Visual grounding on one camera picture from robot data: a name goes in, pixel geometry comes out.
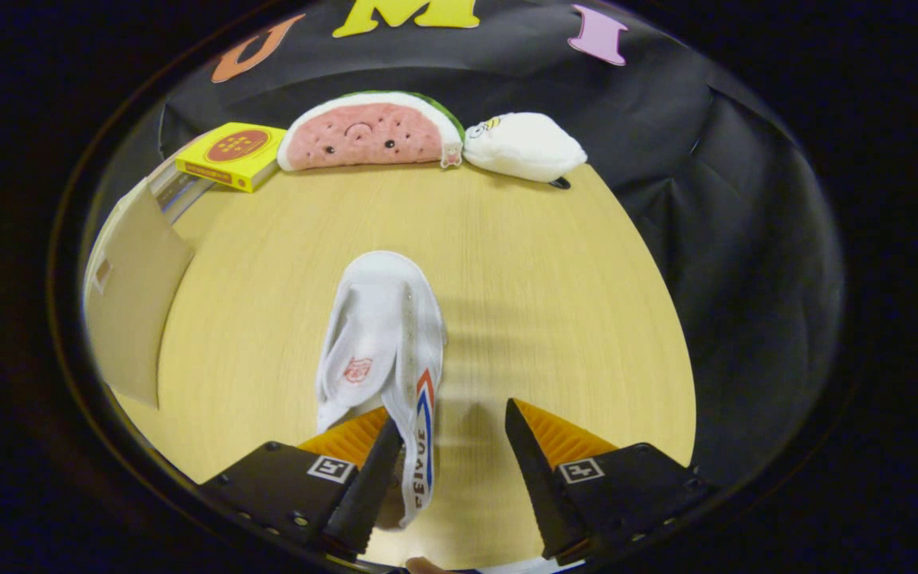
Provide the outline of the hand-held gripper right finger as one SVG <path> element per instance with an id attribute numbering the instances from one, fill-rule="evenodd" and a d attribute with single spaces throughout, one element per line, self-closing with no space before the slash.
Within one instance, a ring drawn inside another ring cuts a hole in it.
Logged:
<path id="1" fill-rule="evenodd" d="M 640 544 L 716 493 L 651 443 L 615 446 L 515 397 L 506 404 L 505 432 L 531 498 L 543 556 L 558 563 Z"/>

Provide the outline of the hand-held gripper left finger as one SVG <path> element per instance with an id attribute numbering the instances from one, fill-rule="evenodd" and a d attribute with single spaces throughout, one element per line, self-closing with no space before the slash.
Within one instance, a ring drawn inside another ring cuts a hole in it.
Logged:
<path id="1" fill-rule="evenodd" d="M 385 407 L 298 446 L 263 443 L 200 485 L 220 508 L 306 551 L 367 552 L 403 440 Z"/>

